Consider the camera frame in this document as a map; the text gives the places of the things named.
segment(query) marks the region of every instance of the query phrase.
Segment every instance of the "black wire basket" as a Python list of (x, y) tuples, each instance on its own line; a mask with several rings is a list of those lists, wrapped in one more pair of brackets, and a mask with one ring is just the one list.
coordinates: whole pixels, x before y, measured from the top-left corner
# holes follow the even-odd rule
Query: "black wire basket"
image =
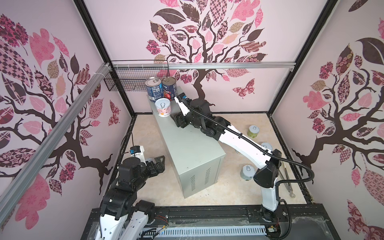
[(145, 80), (156, 76), (169, 77), (167, 60), (113, 61), (113, 70), (105, 76), (104, 82), (109, 91), (118, 91), (117, 81), (121, 82), (125, 91), (147, 91)]

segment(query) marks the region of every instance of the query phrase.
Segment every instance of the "pink butterfly decal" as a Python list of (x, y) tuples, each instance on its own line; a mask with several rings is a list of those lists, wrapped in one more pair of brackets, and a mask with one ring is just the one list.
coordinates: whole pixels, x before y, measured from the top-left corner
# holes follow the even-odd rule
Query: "pink butterfly decal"
[(120, 113), (120, 110), (118, 107), (115, 107), (115, 104), (110, 100), (109, 101), (109, 104), (111, 106), (111, 110), (112, 110), (112, 116), (109, 118), (109, 121), (108, 121), (108, 126), (112, 125), (112, 124), (117, 124), (119, 122), (119, 113)]
[(255, 88), (253, 87), (253, 85), (255, 84), (255, 79), (252, 79), (251, 81), (249, 81), (247, 83), (247, 85), (245, 86), (245, 88), (234, 88), (232, 90), (235, 91), (235, 93), (238, 93), (240, 97), (242, 97), (244, 99), (244, 96), (247, 94), (247, 93), (253, 93), (254, 94), (254, 90)]

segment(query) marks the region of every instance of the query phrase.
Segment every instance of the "wallpaper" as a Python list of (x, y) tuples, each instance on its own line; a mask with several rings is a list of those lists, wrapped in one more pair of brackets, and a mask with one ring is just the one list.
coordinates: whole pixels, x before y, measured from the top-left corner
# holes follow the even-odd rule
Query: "wallpaper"
[(340, 3), (274, 115), (341, 239), (384, 239), (383, 7)]
[[(1, 193), (102, 64), (73, 3), (35, 2), (35, 12), (24, 16), (15, 14), (18, 4), (8, 3), (0, 15)], [(47, 18), (61, 16), (53, 14), (56, 7), (69, 30), (57, 18), (29, 21), (44, 8), (51, 12)], [(1, 226), (0, 238), (79, 239), (102, 198), (129, 120), (118, 93), (99, 84)]]
[[(156, 0), (148, 6), (145, 1), (116, 1), (113, 7), (127, 12), (113, 19), (102, 2), (87, 6), (113, 60), (173, 64), (294, 61), (324, 3)], [(295, 14), (298, 6), (306, 8), (303, 15)], [(295, 34), (285, 26), (289, 21), (296, 25)], [(188, 97), (206, 99), (212, 111), (267, 111), (287, 71), (210, 68), (171, 70), (170, 75)], [(135, 111), (150, 111), (146, 92), (127, 94)]]

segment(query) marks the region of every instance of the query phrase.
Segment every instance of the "silver metal bar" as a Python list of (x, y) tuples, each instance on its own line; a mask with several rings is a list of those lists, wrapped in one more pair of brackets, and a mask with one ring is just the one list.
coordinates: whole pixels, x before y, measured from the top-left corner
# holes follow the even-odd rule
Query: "silver metal bar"
[[(294, 68), (295, 62), (258, 62), (258, 63), (170, 63), (170, 70), (177, 69), (230, 69), (230, 68)], [(113, 63), (114, 68), (167, 68), (167, 64)]]
[(91, 97), (97, 85), (104, 79), (104, 76), (110, 71), (109, 64), (103, 63), (97, 72), (89, 80), (80, 95), (72, 103), (71, 107), (66, 111), (63, 117), (59, 120), (51, 133), (37, 148), (35, 154), (31, 157), (28, 163), (23, 166), (20, 173), (15, 177), (11, 184), (0, 197), (0, 223), (2, 224), (31, 183), (35, 180), (36, 175), (41, 170), (41, 167), (47, 161), (52, 151), (63, 138), (69, 126), (76, 119), (81, 109), (85, 106), (87, 100)]

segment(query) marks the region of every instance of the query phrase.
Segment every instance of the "pink can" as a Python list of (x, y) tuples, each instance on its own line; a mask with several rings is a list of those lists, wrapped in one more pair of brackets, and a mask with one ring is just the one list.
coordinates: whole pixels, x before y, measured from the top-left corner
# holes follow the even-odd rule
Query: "pink can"
[(160, 98), (156, 100), (155, 106), (157, 108), (157, 114), (160, 117), (168, 117), (170, 115), (170, 101), (168, 98)]

